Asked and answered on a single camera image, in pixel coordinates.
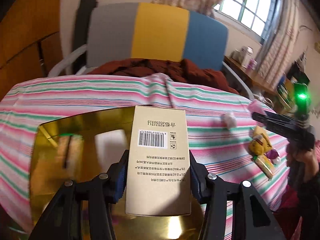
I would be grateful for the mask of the right hand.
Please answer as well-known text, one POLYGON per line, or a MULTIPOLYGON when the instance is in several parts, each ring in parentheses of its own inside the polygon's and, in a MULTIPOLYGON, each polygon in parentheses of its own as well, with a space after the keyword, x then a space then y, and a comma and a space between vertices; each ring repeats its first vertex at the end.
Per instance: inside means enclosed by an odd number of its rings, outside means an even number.
POLYGON ((300 150, 294 141, 289 141, 286 152, 288 167, 291 168, 294 161, 304 164, 304 182, 310 181, 319 172, 319 163, 314 151, 300 150))

